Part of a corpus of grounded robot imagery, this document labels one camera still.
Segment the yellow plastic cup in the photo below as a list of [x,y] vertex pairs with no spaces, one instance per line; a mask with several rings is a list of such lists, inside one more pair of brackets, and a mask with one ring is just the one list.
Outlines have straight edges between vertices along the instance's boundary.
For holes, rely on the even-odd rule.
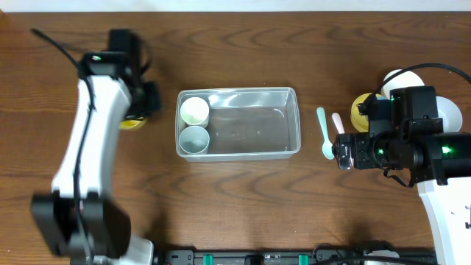
[[119,125],[120,130],[138,130],[146,123],[146,119],[133,119],[122,121]]

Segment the cream white plastic cup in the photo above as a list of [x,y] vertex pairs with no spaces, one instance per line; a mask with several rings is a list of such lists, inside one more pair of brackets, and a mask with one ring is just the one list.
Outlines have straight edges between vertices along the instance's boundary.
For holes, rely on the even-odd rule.
[[186,99],[180,107],[180,116],[188,126],[206,128],[209,122],[208,103],[199,97]]

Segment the light blue plastic cup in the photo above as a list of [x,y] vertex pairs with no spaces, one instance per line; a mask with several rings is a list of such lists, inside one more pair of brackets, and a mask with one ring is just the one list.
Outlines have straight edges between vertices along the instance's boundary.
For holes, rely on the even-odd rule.
[[200,126],[186,127],[178,138],[180,148],[189,155],[206,154],[209,149],[210,135]]

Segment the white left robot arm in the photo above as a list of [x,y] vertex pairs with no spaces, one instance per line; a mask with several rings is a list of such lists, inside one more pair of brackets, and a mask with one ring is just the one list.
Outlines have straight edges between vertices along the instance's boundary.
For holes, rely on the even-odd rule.
[[71,264],[151,264],[154,245],[131,232],[113,201],[119,125],[131,103],[122,79],[90,76],[79,101],[63,162],[50,194],[34,194],[31,214],[49,251]]

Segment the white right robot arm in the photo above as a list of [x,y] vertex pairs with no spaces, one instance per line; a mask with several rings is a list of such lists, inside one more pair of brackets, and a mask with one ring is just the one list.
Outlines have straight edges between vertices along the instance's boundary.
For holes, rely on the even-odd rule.
[[418,190],[438,263],[470,263],[470,134],[338,134],[332,152],[342,170],[409,170],[405,186]]

